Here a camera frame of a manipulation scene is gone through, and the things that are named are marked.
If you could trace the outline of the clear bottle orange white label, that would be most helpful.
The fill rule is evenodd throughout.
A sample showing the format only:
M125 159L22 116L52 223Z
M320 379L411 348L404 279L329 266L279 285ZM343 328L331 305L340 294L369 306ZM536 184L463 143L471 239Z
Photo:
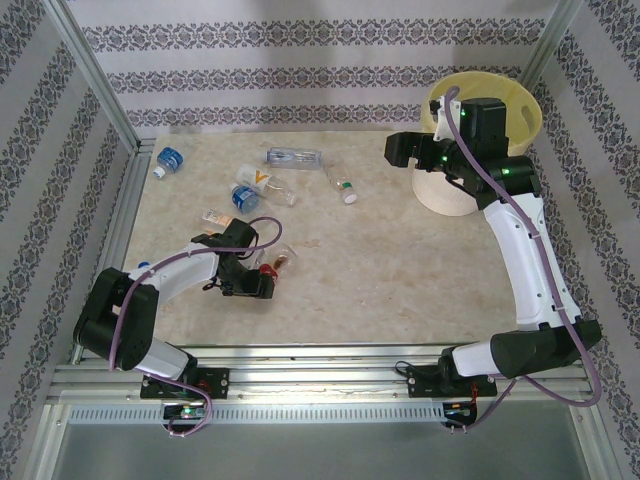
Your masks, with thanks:
M229 227L235 217L215 209L206 209L200 216L200 224L204 232L211 235L222 233Z

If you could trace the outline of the dark blue label bottle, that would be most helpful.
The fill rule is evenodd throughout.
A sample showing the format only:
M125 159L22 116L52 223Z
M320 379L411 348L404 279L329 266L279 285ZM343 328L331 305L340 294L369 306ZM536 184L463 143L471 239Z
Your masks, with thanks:
M258 211L260 198L250 187L233 183L230 193L232 203L241 214L249 215Z

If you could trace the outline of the clear bottle with brown residue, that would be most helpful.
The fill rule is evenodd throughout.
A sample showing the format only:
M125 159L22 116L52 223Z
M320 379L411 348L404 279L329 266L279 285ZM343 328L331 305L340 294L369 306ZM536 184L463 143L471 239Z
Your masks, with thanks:
M297 261L297 253L286 243L279 243L270 251L269 265L279 276L292 272Z

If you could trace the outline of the white orange V label bottle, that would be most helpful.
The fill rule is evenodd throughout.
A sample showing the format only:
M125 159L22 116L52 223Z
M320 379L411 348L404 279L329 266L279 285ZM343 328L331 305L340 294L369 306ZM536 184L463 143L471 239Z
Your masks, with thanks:
M239 184L254 190L259 196L283 206L293 206L296 192L280 177L267 173L263 168L243 164L236 172Z

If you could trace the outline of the clear bottle with blue print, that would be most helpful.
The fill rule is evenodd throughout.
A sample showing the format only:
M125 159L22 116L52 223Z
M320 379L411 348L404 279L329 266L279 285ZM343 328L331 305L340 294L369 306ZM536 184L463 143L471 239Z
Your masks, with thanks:
M317 170L321 168L321 156L313 149L271 147L266 151L265 163L273 168Z

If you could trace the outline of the small blue label water bottle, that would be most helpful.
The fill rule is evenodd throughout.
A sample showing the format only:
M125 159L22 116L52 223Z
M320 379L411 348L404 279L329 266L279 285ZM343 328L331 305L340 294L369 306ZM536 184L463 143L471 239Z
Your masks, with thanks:
M172 148L165 147L156 156L156 167L153 169L153 175L157 179L162 179L168 174L176 173L184 163L184 155Z

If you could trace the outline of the clear bottle green white label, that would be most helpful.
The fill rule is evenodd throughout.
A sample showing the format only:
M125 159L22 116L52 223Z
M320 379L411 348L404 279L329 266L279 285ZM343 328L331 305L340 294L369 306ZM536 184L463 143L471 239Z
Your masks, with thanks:
M341 156L329 156L323 159L323 169L331 186L340 194L346 205L357 201L357 193L351 181L347 165Z

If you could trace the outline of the white ribbed plastic bin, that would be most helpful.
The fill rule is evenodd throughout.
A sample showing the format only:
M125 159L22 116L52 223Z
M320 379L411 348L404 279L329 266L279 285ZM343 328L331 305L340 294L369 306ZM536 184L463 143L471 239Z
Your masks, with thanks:
M417 199L428 209L445 216L465 216L477 210L476 201L451 186L442 173L412 172L412 188Z

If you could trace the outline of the left controller board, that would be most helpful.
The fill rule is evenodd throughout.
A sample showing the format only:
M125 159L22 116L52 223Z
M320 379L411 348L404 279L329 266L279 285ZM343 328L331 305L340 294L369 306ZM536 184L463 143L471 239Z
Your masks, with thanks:
M162 418L164 421L200 420L206 416L204 405L191 404L166 404L163 406Z

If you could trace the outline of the controller board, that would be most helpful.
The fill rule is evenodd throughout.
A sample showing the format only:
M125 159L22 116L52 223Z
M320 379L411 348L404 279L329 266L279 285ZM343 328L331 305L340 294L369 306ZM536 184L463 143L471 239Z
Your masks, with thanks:
M469 427L478 418L478 408L475 401L444 402L443 412L447 427Z
M204 405L191 404L166 404L163 406L162 418L164 421L200 420L206 416Z

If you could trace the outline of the grey metal shelf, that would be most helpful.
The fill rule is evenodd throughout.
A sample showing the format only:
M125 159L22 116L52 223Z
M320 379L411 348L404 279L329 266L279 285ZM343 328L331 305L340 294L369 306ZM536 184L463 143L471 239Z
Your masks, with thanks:
M512 401L467 433L419 415L276 423L230 405L178 440L143 408L54 407L14 480L625 480L593 410Z

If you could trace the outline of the right controller board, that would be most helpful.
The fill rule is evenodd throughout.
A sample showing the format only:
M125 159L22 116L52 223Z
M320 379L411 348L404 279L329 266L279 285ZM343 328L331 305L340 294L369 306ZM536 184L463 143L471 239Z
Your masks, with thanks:
M478 408L475 401L444 402L443 412L447 427L469 427L478 418Z

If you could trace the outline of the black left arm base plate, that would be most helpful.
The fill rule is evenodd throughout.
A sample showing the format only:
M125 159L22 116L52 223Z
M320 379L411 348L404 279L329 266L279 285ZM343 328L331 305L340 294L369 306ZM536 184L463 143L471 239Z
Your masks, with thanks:
M206 393L211 399L226 399L230 384L228 368L194 367L178 380L169 383L149 375L143 376L140 389L142 399L199 401Z

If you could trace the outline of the aluminium profile frame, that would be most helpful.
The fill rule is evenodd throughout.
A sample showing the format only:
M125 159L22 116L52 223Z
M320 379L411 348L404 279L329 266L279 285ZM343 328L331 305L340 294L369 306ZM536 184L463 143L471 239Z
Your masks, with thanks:
M115 114L102 90L106 80L98 80L97 62L85 60L90 55L86 41L81 40L80 30L71 10L63 0L42 0L43 8L51 17L63 42L75 56L89 84L98 90L101 102L107 102L107 113ZM127 169L123 173L121 187L114 197L111 223L104 235L103 248L96 264L121 266L129 245L143 193L145 168L150 164L151 146L154 140L142 140L133 147ZM372 344L346 345L276 345L194 347L191 353L205 355L212 366L225 362L231 368L235 383L231 385L232 399L222 404L348 404L348 403L429 403L427 399L409 399L403 393L406 387L400 380L391 379L391 360L413 359L435 361L439 344ZM102 360L82 347L74 346L71 364L58 365L48 389L45 406L33 440L33 447L25 467L24 478L51 480L54 470L64 460L63 443L69 433L68 417L75 406L102 405L160 405L161 400L143 400L138 393L141 374L113 373L104 367ZM615 459L610 440L605 432L599 407L580 409L566 407L570 421L566 429L575 436L571 445L578 445L577 459L583 461L591 480L623 480L621 468ZM292 430L296 425L305 431L318 429L317 425L342 424L255 424L285 425Z

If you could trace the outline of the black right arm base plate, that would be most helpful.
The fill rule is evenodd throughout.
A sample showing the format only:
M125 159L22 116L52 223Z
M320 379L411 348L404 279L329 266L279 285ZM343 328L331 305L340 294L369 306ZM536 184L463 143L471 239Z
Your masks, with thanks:
M411 398L475 398L495 397L497 387L486 375L461 377L455 370L436 365L408 364L404 367L408 394Z

